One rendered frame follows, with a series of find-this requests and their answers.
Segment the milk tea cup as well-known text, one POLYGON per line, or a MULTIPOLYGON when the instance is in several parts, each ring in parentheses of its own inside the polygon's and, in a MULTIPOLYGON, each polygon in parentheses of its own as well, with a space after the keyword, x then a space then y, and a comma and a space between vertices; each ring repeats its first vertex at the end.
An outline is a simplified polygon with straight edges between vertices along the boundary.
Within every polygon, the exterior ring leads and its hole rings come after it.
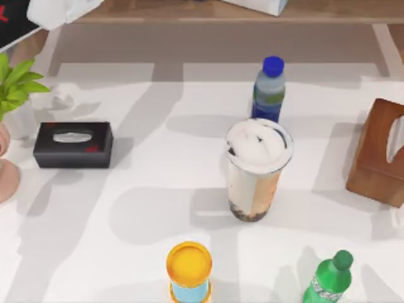
POLYGON ((257 118, 234 124, 226 140, 230 210, 243 222, 257 222, 271 207, 294 141, 283 126, 257 118))

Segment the blue capped water bottle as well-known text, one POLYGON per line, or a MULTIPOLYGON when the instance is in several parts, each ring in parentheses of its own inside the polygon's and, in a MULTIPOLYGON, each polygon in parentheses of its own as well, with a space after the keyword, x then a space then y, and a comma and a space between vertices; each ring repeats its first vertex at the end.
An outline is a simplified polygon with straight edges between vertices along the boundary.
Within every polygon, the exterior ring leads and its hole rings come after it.
POLYGON ((281 57, 269 56, 263 60, 253 88, 252 118, 278 122, 286 92, 284 68, 281 57))

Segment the yellow lidded blue can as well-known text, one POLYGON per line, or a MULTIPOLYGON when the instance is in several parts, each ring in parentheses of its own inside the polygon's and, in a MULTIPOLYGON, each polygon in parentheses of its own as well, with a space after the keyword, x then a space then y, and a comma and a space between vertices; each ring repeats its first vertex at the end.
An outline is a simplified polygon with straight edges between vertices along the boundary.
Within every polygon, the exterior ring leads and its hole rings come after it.
POLYGON ((166 260, 173 303, 210 303, 212 257, 207 248, 193 241, 174 246, 166 260))

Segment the black tissue box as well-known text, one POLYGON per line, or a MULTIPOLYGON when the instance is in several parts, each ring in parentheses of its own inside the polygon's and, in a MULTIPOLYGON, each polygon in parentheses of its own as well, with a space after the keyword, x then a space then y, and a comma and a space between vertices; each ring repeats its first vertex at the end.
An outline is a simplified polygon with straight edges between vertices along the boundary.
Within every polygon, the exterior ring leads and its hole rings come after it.
POLYGON ((106 169, 113 141, 109 122, 42 122, 33 156, 43 169, 106 169))

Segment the crumpled white tissue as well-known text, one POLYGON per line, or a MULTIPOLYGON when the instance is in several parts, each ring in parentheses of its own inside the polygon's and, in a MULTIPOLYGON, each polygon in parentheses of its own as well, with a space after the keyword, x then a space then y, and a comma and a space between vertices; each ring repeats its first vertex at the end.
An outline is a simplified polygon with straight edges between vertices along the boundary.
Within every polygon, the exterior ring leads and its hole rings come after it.
POLYGON ((76 85, 73 83, 58 83, 50 87, 48 108, 50 110, 71 109, 75 106, 73 96, 76 85))

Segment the white box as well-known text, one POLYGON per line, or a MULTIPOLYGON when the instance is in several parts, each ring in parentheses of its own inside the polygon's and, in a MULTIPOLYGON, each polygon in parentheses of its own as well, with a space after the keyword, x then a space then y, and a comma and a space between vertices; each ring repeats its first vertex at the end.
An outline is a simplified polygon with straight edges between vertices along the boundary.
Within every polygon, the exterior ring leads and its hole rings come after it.
POLYGON ((288 0, 222 0, 222 1, 275 17, 279 16, 282 13, 283 9, 288 3, 288 0))

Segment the wooden tissue box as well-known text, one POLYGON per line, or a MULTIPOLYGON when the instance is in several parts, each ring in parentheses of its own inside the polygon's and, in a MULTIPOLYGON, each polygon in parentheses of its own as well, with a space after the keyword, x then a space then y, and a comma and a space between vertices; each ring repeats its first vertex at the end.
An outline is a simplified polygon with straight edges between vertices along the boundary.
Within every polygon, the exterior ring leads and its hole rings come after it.
POLYGON ((387 161, 388 136, 404 105, 375 99, 359 138, 346 189, 399 208, 404 205, 404 146, 387 161))

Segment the green bottle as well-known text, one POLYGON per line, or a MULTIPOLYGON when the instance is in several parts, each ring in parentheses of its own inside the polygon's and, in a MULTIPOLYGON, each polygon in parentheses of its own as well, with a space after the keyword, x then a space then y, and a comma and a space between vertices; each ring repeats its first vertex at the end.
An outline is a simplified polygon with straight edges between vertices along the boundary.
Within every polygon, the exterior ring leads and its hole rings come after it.
POLYGON ((302 303, 337 303, 351 285, 353 261, 350 252, 339 250, 331 259, 320 262, 302 303))

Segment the green potted plant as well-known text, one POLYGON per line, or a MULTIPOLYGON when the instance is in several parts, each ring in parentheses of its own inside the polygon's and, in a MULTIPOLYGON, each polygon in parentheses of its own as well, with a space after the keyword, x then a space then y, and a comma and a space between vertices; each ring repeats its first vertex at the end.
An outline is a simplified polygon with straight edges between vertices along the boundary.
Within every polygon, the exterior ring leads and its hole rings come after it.
POLYGON ((12 197, 20 185, 17 166, 3 158, 11 141, 3 118, 25 105, 31 94, 50 92, 38 82, 44 76, 31 70, 34 62, 26 60, 12 68, 7 55, 0 54, 0 203, 12 197))

